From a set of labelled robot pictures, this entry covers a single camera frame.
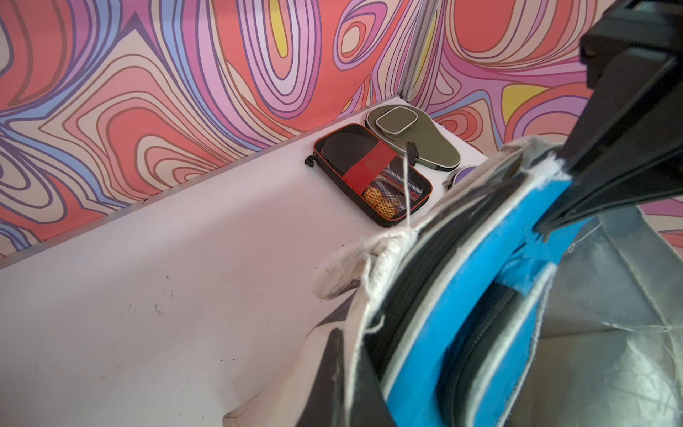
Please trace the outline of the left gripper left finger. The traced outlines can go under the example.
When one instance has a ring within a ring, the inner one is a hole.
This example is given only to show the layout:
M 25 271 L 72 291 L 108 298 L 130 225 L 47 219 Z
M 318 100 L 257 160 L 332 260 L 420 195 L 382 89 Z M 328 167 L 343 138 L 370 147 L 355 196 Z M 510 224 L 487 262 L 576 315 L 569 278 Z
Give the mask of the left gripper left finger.
M 343 332 L 333 329 L 327 340 L 299 426 L 344 425 Z

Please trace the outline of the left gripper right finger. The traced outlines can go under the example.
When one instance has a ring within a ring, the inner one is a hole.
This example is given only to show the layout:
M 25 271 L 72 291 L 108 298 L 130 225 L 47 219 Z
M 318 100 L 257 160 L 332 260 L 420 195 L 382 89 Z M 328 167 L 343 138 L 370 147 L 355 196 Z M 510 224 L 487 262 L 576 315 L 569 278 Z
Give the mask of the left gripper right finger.
M 362 347 L 352 393 L 351 427 L 396 427 L 368 351 Z

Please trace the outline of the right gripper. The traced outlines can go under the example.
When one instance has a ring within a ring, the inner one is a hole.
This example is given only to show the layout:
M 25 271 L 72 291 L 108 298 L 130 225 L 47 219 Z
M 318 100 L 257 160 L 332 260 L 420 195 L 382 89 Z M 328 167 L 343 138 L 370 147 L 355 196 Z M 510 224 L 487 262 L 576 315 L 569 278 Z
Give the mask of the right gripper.
M 579 48 L 592 97 L 558 152 L 572 183 L 539 234 L 682 193 L 682 3 L 617 1 Z

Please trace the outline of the blue paddle case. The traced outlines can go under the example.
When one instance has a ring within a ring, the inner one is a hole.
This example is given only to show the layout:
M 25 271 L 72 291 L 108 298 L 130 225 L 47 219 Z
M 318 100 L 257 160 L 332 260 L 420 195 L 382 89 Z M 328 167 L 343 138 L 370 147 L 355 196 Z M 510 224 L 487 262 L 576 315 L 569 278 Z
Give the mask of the blue paddle case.
M 439 208 L 366 339 L 394 426 L 499 426 L 535 356 L 558 264 L 577 226 L 535 224 L 558 174 L 484 183 Z

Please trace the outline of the white canvas tote bag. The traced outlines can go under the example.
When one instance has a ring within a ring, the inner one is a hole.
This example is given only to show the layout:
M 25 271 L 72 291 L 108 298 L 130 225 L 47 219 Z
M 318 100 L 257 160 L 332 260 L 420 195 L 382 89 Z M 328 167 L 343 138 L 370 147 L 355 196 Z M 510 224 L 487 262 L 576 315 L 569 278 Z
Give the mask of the white canvas tote bag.
M 366 238 L 319 267 L 314 292 L 340 305 L 307 335 L 270 388 L 224 416 L 227 426 L 299 426 L 333 329 L 343 332 L 344 425 L 361 348 L 382 328 L 382 304 L 439 208 L 519 174 L 569 179 L 557 145 L 512 142 L 457 183 L 417 222 Z M 577 226 L 548 293 L 535 356 L 499 426 L 679 426 L 682 423 L 682 260 L 626 207 Z

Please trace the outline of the black red paddle case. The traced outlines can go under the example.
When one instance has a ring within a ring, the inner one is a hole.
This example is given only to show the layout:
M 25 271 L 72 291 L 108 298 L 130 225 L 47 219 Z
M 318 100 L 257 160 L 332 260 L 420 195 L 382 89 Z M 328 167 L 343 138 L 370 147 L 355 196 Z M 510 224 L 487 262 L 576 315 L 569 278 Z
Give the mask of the black red paddle case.
M 377 135 L 358 124 L 343 126 L 317 140 L 304 160 L 316 165 L 375 223 L 391 228 L 420 209 L 432 193 L 430 181 L 413 165 L 405 164 Z M 368 186 L 380 190 L 383 200 L 396 206 L 394 218 L 386 219 L 363 198 Z

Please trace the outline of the green paddle case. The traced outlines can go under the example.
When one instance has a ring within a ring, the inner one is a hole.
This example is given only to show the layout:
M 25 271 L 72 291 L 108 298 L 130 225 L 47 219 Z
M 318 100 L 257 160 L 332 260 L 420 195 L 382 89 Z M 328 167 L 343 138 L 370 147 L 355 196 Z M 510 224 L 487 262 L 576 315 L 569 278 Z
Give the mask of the green paddle case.
M 428 168 L 453 171 L 461 163 L 457 148 L 416 107 L 402 104 L 376 107 L 368 111 L 366 127 L 400 155 L 407 152 L 407 144 L 412 142 L 417 149 L 416 162 Z

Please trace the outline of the purple paddle case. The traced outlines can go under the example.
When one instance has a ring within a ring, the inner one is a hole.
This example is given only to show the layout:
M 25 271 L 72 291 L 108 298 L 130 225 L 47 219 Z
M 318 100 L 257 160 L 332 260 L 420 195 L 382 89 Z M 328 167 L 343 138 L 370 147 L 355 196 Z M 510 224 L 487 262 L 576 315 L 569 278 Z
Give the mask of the purple paddle case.
M 453 186 L 459 183 L 459 181 L 462 181 L 468 174 L 470 174 L 475 169 L 476 167 L 462 167 L 451 172 L 451 174 L 446 178 L 446 180 L 442 182 L 445 191 L 448 191 L 451 188 L 453 188 Z

